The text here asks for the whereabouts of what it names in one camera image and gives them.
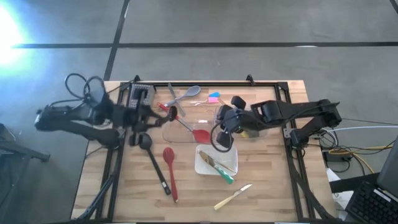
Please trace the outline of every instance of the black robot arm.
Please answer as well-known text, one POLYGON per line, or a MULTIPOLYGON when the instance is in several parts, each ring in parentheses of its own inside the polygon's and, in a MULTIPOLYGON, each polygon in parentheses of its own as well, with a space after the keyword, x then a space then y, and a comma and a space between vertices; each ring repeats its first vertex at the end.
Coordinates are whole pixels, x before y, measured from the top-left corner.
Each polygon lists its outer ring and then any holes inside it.
POLYGON ((122 105, 115 105, 104 90, 90 91, 85 94, 80 105, 54 106, 47 105, 37 111, 35 127, 39 131, 66 131, 79 134, 89 140, 97 140, 100 144, 115 148, 120 144, 118 127, 134 127, 137 132, 146 132, 149 128, 160 127, 168 121, 175 119, 175 115, 169 113, 167 117, 161 117, 153 112, 150 106, 139 105, 136 109, 122 105), (148 118, 156 118, 154 124, 147 124, 148 118), (90 125, 101 125, 106 120, 113 124, 113 128, 96 129, 77 121, 84 121, 90 125))
POLYGON ((261 131, 283 126, 295 118, 314 117, 303 128, 290 132, 291 145, 302 147, 308 143, 308 137, 313 133, 321 128, 335 127, 341 122, 336 109, 338 103, 330 103, 329 100, 294 104, 269 100, 251 105, 250 111, 244 110, 246 102, 238 96, 234 96, 231 103, 236 108, 224 105, 217 114, 223 132, 218 133, 216 141, 228 149, 233 143, 231 133, 245 129, 261 131))

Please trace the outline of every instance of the red spatula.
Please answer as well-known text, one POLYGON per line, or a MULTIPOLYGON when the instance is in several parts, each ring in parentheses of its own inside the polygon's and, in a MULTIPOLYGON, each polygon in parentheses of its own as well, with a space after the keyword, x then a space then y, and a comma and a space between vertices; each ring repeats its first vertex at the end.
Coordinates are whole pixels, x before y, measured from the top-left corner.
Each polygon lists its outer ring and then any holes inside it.
MULTIPOLYGON (((169 110, 162 103, 157 103, 157 105, 164 111, 169 110)), ((180 118, 178 116, 176 116, 175 119, 192 132, 193 137, 195 138, 196 142, 199 142, 199 143, 209 143, 210 142, 210 133, 208 131, 203 130, 203 129, 193 129, 187 122, 185 122, 182 118, 180 118)))
POLYGON ((173 160, 174 160, 174 152, 173 149, 170 147, 167 147, 163 150, 163 159, 169 165, 169 171, 170 171, 170 179, 172 182, 172 195, 174 202, 178 202, 178 195, 177 195, 177 188, 175 186, 175 180, 174 180, 174 175, 173 175, 173 160))

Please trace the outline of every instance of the butter knife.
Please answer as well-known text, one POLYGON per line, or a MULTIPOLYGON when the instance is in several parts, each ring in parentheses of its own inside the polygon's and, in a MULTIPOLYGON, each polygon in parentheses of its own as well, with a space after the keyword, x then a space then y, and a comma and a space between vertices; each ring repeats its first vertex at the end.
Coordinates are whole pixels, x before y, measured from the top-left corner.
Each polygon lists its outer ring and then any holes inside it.
POLYGON ((186 115, 185 110, 182 108, 182 106, 180 105, 180 103, 176 100, 176 99, 177 99, 177 96, 176 96, 175 93, 174 93, 172 84, 169 83, 167 86, 168 86, 168 88, 169 88, 170 94, 171 94, 172 97, 174 98, 175 104, 177 105, 177 107, 178 107, 179 110, 180 110, 180 114, 181 114, 182 116, 185 116, 185 115, 186 115))
POLYGON ((208 154, 206 154, 203 151, 199 152, 200 157, 210 166, 212 166, 212 168, 216 169, 217 172, 227 181, 227 183, 232 184, 234 182, 234 179, 228 175, 225 171, 223 171, 221 168, 219 168, 215 162, 214 159, 211 158, 208 154))
POLYGON ((235 191, 234 195, 224 199, 222 202, 216 204, 214 206, 214 210, 219 210, 222 206, 226 205, 230 200, 234 199, 236 196, 238 196, 240 193, 244 192, 246 189, 248 189, 249 187, 251 187, 253 184, 246 184, 245 186, 243 186, 241 189, 235 191))

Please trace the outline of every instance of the white plate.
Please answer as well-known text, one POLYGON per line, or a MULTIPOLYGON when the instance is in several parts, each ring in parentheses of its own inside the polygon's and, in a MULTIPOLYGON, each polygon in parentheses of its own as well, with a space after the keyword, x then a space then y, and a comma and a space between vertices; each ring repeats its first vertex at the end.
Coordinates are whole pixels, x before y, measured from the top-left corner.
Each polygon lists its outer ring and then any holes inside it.
MULTIPOLYGON (((216 145, 218 149, 227 150, 227 148, 216 145)), ((199 152, 203 151, 208 154, 211 158, 215 161, 221 162, 222 164, 226 165, 227 167, 231 168, 235 172, 232 172, 225 167, 218 165, 219 168, 223 169, 228 175, 234 176, 238 173, 238 151, 236 150, 235 146, 232 145, 232 148, 229 152, 218 152, 216 149, 213 148, 212 145, 205 145, 201 144, 197 146, 196 154, 195 154, 195 171, 198 174, 204 175, 219 175, 216 169, 212 168, 209 164, 207 164, 199 155, 199 152)))

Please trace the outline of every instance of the wooden tabletop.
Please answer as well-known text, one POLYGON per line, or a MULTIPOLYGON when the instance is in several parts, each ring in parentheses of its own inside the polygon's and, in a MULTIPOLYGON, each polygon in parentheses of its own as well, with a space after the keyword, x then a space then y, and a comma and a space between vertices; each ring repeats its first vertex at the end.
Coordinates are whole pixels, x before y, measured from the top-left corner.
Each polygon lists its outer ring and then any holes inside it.
MULTIPOLYGON (((303 81, 287 82, 293 103, 308 101, 303 81)), ((111 90, 119 84, 120 82, 106 82, 105 85, 107 90, 111 90)), ((175 87, 174 90, 175 94, 180 96, 185 93, 187 87, 175 87)), ((204 87, 198 96, 182 101, 182 106, 187 112, 185 118, 187 122, 212 119, 211 116, 219 105, 194 107, 190 102, 205 100, 209 93, 215 91, 220 92, 221 99, 226 104, 230 103, 234 95, 239 95, 246 101, 247 107, 253 103, 275 99, 273 87, 204 87)), ((111 99, 116 101, 117 97, 118 92, 114 91, 111 99)), ((153 110, 162 113, 156 107, 156 103, 166 103, 171 99, 167 88, 157 88, 153 110)), ((298 127, 303 126, 308 120, 298 119, 298 127)), ((198 144, 189 138, 182 137, 181 133, 187 134, 183 127, 178 131, 171 129, 173 127, 178 129, 178 126, 179 124, 174 121, 163 128, 148 131, 154 142, 152 152, 170 187, 169 169, 163 160, 162 153, 165 147, 171 147, 174 150, 174 177, 178 189, 178 203, 174 203, 171 195, 165 195, 147 152, 139 147, 130 147, 126 143, 114 222, 287 222, 297 220, 281 128, 262 131, 261 138, 244 139, 239 136, 235 138, 239 171, 234 176, 234 183, 229 185, 220 176, 200 175, 195 172, 195 148, 198 144), (246 184, 253 184, 253 186, 220 210, 214 211, 214 205, 246 184)), ((90 142, 87 153, 98 147, 97 142, 90 142)), ((72 217, 81 215, 98 193, 105 157, 106 149, 102 149, 85 161, 72 217)), ((319 148, 316 146, 306 148, 304 161, 312 192, 320 203, 332 215, 335 215, 334 202, 319 148)), ((300 198, 306 212, 303 195, 300 198)))

